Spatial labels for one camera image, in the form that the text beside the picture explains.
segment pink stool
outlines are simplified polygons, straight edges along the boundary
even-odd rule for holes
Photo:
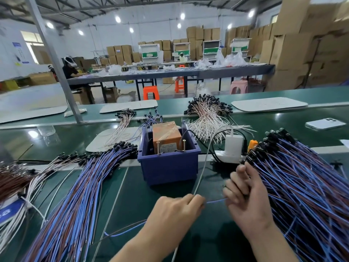
[[[237,88],[240,88],[241,94],[247,93],[247,86],[248,81],[246,80],[239,80],[239,81],[232,81],[230,85],[230,94],[236,94]]]

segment green workbench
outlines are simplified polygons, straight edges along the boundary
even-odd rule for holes
[[[259,92],[250,94],[236,94],[236,95],[222,95],[219,96],[220,100],[230,104],[232,101],[249,100],[258,98],[268,97],[288,97],[294,100],[307,102],[309,105],[319,105],[328,103],[340,103],[349,102],[349,87],[338,86],[338,87],[323,87],[323,88],[311,88],[302,90],[286,90],[277,92]],[[188,101],[192,98],[176,98],[176,99],[165,99],[158,100],[158,111],[161,115],[171,114],[183,114],[183,111],[188,106]],[[81,114],[84,122],[99,123],[108,122],[111,119],[115,120],[114,113],[100,114],[99,111],[106,104],[95,104],[95,105],[79,105],[79,108],[86,108],[87,112]],[[137,116],[142,116],[148,113],[149,110],[139,109],[137,110]],[[36,127],[39,125],[69,125],[75,124],[74,116],[64,117],[62,114],[46,116],[41,118],[27,119],[10,123],[0,124],[1,129],[9,128],[29,128]]]
[[[268,95],[257,94],[263,97],[287,96],[296,100],[308,102],[309,104],[344,102],[349,99],[347,88],[336,88],[337,92],[333,96],[330,91],[318,89],[294,90],[286,92],[272,92]],[[253,94],[220,96],[220,100],[231,102],[234,100],[251,99]],[[160,114],[180,114],[187,106],[188,99],[160,100]],[[265,113],[236,113],[232,114],[234,120],[239,125],[251,125],[257,132],[254,139],[260,141],[265,136],[264,132],[277,130],[280,127],[287,129],[295,138],[310,147],[325,147],[341,145],[339,139],[347,139],[349,136],[349,126],[334,128],[326,131],[314,131],[305,127],[305,123],[327,117],[336,118],[349,123],[349,106],[305,108],[299,110],[273,111]],[[181,118],[171,119],[177,125],[181,124]],[[25,153],[25,159],[52,160],[59,153],[72,153],[77,151],[83,153],[85,148],[94,139],[96,134],[110,128],[114,123],[97,123],[87,125],[57,125],[56,133],[46,139],[38,137],[33,139],[28,131],[29,128],[2,130],[0,131],[0,143],[7,149],[9,154],[17,159],[31,144],[34,144]],[[130,126],[139,125],[132,121]],[[324,155],[328,161],[340,160],[344,163],[344,168],[349,172],[348,154]],[[199,163],[201,172],[203,163]],[[206,197],[207,201],[220,199],[222,195],[223,180],[229,176],[229,172],[234,169],[218,169],[213,162],[207,163],[203,181],[198,189],[198,193]],[[76,180],[80,170],[62,185],[57,194],[53,206],[65,196]],[[54,186],[63,178],[66,172],[59,172],[51,177],[42,192],[39,194],[35,205],[40,206],[40,211],[45,212],[52,195],[46,196]],[[125,167],[115,171],[111,179],[106,180],[102,187],[101,209],[96,224],[96,235],[94,242],[98,242],[103,237],[104,231],[112,233],[126,225],[139,220],[146,219],[151,212],[156,200],[162,196],[181,197],[187,193],[192,193],[197,180],[157,185],[148,187],[143,181],[141,168]],[[30,210],[32,219],[24,222],[24,225],[11,242],[6,252],[0,255],[0,261],[15,262],[20,261],[25,251],[30,246],[39,231],[41,218],[33,210]],[[140,229],[135,229],[129,233],[116,238],[108,238],[100,244],[90,247],[88,262],[107,262],[113,255]],[[236,224],[231,220],[223,202],[207,205],[202,215],[194,223],[185,239],[182,241],[176,261],[255,261],[249,243],[242,235]]]

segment white wall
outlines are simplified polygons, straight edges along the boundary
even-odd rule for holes
[[[18,76],[26,76],[31,73],[48,71],[47,65],[38,65],[34,62],[23,39],[21,30],[38,33],[35,25],[10,19],[0,20],[0,81]],[[59,57],[64,57],[67,54],[64,40],[61,39],[56,30],[50,29],[50,32],[56,52]],[[15,49],[13,42],[21,44],[25,61],[29,63],[18,64],[16,58],[18,51]]]
[[[340,3],[346,0],[311,0],[312,4],[319,4],[319,3]],[[281,5],[278,5],[268,11],[265,11],[264,13],[261,13],[257,17],[257,23],[256,25],[258,27],[265,26],[271,23],[272,16],[278,14],[280,12]]]
[[[181,13],[185,13],[184,20],[180,19]],[[121,18],[120,24],[115,21],[116,15]],[[181,29],[177,28],[178,23],[181,23]],[[140,41],[186,38],[186,28],[195,25],[220,27],[220,38],[224,43],[225,29],[230,23],[233,27],[249,25],[250,19],[247,13],[228,9],[193,4],[154,4],[111,11],[87,19],[71,25],[70,30],[63,30],[63,35],[70,55],[87,59],[94,57],[92,51],[95,50],[98,55],[107,54],[107,46],[130,44],[136,51]],[[130,27],[134,30],[133,34],[129,31]],[[82,30],[84,35],[79,35],[78,30]]]

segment white foam pad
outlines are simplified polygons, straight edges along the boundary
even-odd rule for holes
[[[94,140],[91,141],[91,143],[86,147],[86,151],[91,152],[91,153],[105,152],[108,149],[112,148],[114,144],[111,146],[107,146],[107,147],[104,147],[104,144],[107,142],[107,139],[114,131],[115,131],[115,128],[109,128],[109,129],[99,133],[94,138]],[[139,144],[141,142],[141,137],[139,137],[136,140],[132,139],[129,141],[129,139],[137,137],[137,136],[141,135],[141,133],[142,133],[142,129],[138,130],[138,127],[126,128],[124,130],[124,132],[122,133],[122,135],[115,142],[120,142],[120,141],[127,142],[128,141],[128,142],[135,144],[139,147]]]
[[[17,120],[45,117],[50,115],[55,115],[59,113],[63,113],[67,110],[68,106],[55,106],[54,108],[43,108],[43,109],[35,109],[30,111],[20,111],[16,113],[8,114],[4,117],[0,117],[0,124],[13,122]]]
[[[127,102],[127,103],[113,103],[113,104],[106,104],[102,107],[102,109],[99,111],[99,113],[109,113],[109,112],[115,112],[120,111],[124,109],[147,109],[147,108],[153,108],[157,106],[156,100],[142,100],[142,101],[133,101],[133,102]]]
[[[231,102],[237,109],[247,112],[265,111],[274,109],[297,108],[308,103],[290,99],[287,97],[271,97]]]

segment ceiling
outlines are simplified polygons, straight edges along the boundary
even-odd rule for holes
[[[258,7],[261,13],[281,3],[281,0],[36,0],[44,19],[59,28],[69,28],[80,22],[114,9],[160,3],[192,3],[218,9],[249,11]],[[24,0],[0,0],[0,18],[33,23]]]

